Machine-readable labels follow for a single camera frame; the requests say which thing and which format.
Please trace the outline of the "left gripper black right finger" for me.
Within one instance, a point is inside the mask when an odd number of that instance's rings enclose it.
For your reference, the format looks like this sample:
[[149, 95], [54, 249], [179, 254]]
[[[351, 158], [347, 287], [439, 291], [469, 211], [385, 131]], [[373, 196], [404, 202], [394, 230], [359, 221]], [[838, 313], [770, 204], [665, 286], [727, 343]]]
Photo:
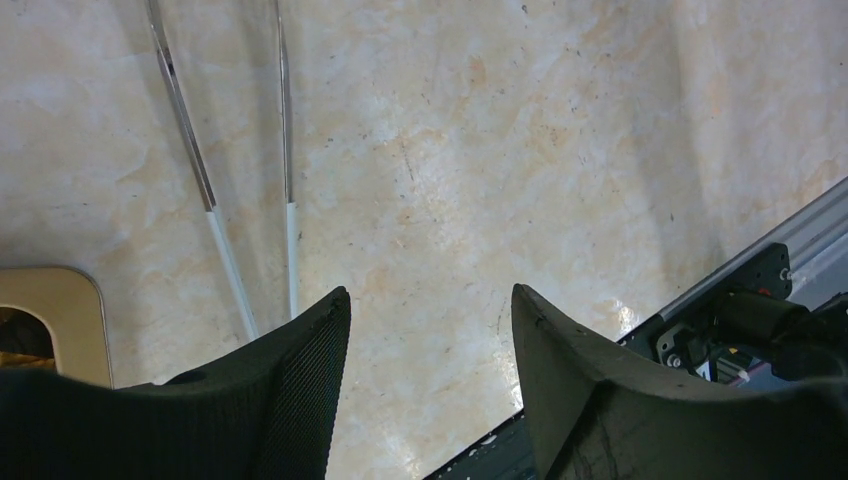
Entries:
[[531, 287], [512, 331], [542, 479], [843, 479], [847, 383], [771, 392], [659, 365], [574, 321]]

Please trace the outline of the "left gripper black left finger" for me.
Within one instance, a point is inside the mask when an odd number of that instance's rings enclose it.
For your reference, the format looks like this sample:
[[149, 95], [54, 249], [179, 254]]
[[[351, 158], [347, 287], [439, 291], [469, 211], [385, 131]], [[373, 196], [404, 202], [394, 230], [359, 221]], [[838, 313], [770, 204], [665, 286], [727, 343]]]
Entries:
[[337, 287], [296, 319], [161, 384], [1, 375], [5, 479], [321, 479], [349, 344]]

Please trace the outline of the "metal tongs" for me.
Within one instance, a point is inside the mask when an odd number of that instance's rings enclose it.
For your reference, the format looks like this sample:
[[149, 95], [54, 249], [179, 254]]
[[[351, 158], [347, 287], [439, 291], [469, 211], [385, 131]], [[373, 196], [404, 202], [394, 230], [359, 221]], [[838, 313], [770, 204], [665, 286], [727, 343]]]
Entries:
[[[288, 313], [294, 318], [300, 313], [299, 309], [299, 271], [298, 271], [298, 239], [300, 230], [297, 224], [297, 202], [293, 191], [293, 113], [291, 72], [286, 36], [282, 18], [282, 8], [279, 1], [273, 3], [276, 14], [277, 49], [278, 49], [278, 81], [279, 81], [279, 116], [281, 125], [280, 147], [283, 170], [282, 188], [284, 195], [284, 259], [287, 275]], [[148, 22], [153, 35], [157, 63], [164, 81], [165, 89], [173, 109], [181, 138], [183, 140], [188, 161], [203, 202], [205, 217], [208, 221], [212, 238], [218, 250], [221, 263], [233, 298], [239, 318], [243, 324], [246, 340], [252, 342], [260, 337], [259, 327], [250, 305], [240, 267], [234, 254], [232, 244], [226, 233], [221, 209], [214, 193], [201, 150], [196, 139], [191, 118], [181, 91], [179, 78], [174, 66], [173, 56], [169, 47], [160, 5], [157, 1], [145, 1]]]

